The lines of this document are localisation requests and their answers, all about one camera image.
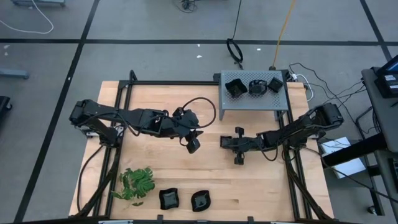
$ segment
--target wooden table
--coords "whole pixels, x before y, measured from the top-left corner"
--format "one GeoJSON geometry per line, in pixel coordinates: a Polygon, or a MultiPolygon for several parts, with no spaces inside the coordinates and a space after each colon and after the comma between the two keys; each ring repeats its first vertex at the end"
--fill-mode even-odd
{"type": "MultiPolygon", "coordinates": [[[[117,87],[118,82],[103,82],[98,103],[113,106],[117,87]]],[[[308,111],[305,89],[302,83],[288,83],[288,89],[293,117],[297,119],[308,111]]],[[[153,108],[172,113],[177,107],[198,96],[207,97],[218,105],[218,86],[134,85],[130,110],[153,108]]],[[[189,108],[197,114],[202,125],[213,116],[212,107],[206,101],[195,101],[189,108]]],[[[265,160],[261,152],[248,152],[244,166],[234,165],[232,151],[220,148],[220,136],[235,136],[236,126],[245,128],[245,136],[279,129],[273,111],[226,111],[222,121],[216,119],[211,126],[203,129],[204,133],[198,137],[201,147],[194,154],[189,154],[177,139],[159,139],[143,134],[135,137],[126,131],[119,172],[126,168],[134,170],[149,166],[154,171],[156,188],[143,199],[144,204],[140,207],[115,198],[111,218],[155,220],[157,215],[163,214],[165,220],[245,221],[248,216],[253,216],[255,221],[293,221],[286,168],[280,156],[282,147],[279,148],[279,156],[274,162],[265,160]],[[180,206],[161,210],[159,190],[171,187],[178,188],[180,206]],[[190,199],[199,190],[210,191],[211,206],[203,212],[192,212],[190,199]]],[[[313,140],[308,140],[307,146],[317,149],[313,140]]],[[[98,139],[89,139],[82,164],[97,148],[98,139]]],[[[267,155],[272,157],[275,151],[267,152],[267,155]]],[[[98,186],[103,156],[104,150],[85,169],[81,186],[81,206],[98,186]]],[[[306,150],[301,150],[301,156],[308,191],[325,213],[333,217],[319,156],[306,150]]],[[[117,182],[116,190],[121,187],[117,182]]],[[[297,188],[296,191],[300,214],[304,217],[302,196],[297,188]]],[[[106,189],[100,214],[104,213],[107,194],[106,189]]],[[[75,192],[70,214],[76,212],[75,192]]]]}

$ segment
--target perforated metal platform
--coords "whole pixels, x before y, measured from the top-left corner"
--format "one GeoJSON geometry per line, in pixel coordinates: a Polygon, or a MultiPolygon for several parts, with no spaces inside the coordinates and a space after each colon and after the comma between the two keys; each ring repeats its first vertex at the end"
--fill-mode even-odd
{"type": "Polygon", "coordinates": [[[240,78],[243,84],[249,89],[249,83],[252,80],[265,80],[267,84],[273,79],[277,78],[283,81],[282,72],[280,71],[221,71],[219,97],[220,97],[220,120],[223,119],[225,110],[272,110],[272,111],[287,111],[287,99],[285,86],[274,93],[268,89],[262,96],[252,96],[249,93],[244,93],[237,98],[233,98],[227,91],[225,83],[240,78]]]}

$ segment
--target green plant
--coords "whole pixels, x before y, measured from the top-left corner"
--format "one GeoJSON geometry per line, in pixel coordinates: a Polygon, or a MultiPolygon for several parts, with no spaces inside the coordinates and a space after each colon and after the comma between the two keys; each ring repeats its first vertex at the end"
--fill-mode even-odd
{"type": "MultiPolygon", "coordinates": [[[[132,171],[127,168],[124,173],[120,173],[119,181],[123,184],[121,192],[112,192],[112,196],[118,199],[134,200],[140,199],[147,195],[148,192],[155,188],[154,180],[152,180],[153,172],[149,167],[145,169],[137,169],[132,171]]],[[[140,206],[144,202],[133,203],[133,206],[140,206]]]]}

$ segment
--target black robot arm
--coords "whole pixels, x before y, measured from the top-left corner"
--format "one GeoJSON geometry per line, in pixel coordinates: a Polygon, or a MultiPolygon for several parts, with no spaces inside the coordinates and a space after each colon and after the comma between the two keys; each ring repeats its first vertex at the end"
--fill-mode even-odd
{"type": "Polygon", "coordinates": [[[320,137],[325,131],[338,128],[344,119],[335,104],[327,103],[316,106],[300,116],[296,121],[277,131],[257,133],[255,138],[243,137],[244,129],[235,128],[238,138],[221,136],[220,146],[236,153],[235,164],[243,165],[244,153],[248,151],[274,150],[283,142],[289,147],[301,147],[313,134],[320,137]]]}
{"type": "Polygon", "coordinates": [[[119,133],[114,127],[107,127],[100,119],[114,121],[127,126],[135,136],[149,134],[157,138],[182,138],[188,142],[189,153],[194,153],[200,143],[197,136],[203,131],[199,120],[192,110],[177,108],[172,116],[166,110],[134,109],[123,110],[98,104],[92,100],[78,101],[69,117],[76,127],[86,126],[99,135],[101,145],[116,147],[119,133]]]}

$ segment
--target white cable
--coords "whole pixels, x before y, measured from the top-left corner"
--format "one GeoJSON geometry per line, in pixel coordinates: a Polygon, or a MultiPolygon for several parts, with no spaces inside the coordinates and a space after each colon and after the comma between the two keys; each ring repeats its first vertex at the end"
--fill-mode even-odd
{"type": "Polygon", "coordinates": [[[45,16],[45,14],[36,6],[36,3],[35,3],[34,0],[32,0],[32,3],[33,3],[33,5],[36,7],[36,9],[38,10],[38,12],[41,13],[41,15],[43,15],[43,16],[45,17],[45,19],[51,24],[51,29],[50,29],[49,31],[47,31],[47,32],[39,32],[39,31],[20,30],[20,29],[16,29],[16,28],[13,28],[13,27],[7,25],[7,24],[6,24],[5,22],[3,22],[1,19],[0,19],[0,22],[1,22],[2,24],[4,24],[6,27],[8,27],[8,28],[10,28],[10,29],[12,29],[12,30],[15,30],[15,31],[19,31],[19,32],[25,32],[25,33],[30,33],[30,34],[49,34],[49,33],[54,29],[54,25],[52,24],[52,22],[50,21],[50,19],[48,19],[47,16],[45,16]]]}
{"type": "Polygon", "coordinates": [[[307,85],[308,85],[308,87],[309,87],[309,89],[310,89],[310,91],[311,91],[311,97],[309,98],[309,99],[307,99],[307,102],[308,101],[310,101],[310,100],[312,100],[312,98],[313,98],[313,91],[312,91],[312,88],[311,88],[311,85],[310,85],[310,83],[308,82],[308,80],[307,80],[307,78],[305,78],[305,76],[303,76],[303,75],[301,75],[301,74],[293,74],[292,75],[293,76],[293,79],[297,79],[297,77],[303,77],[304,79],[305,79],[305,81],[307,82],[307,85]]]}

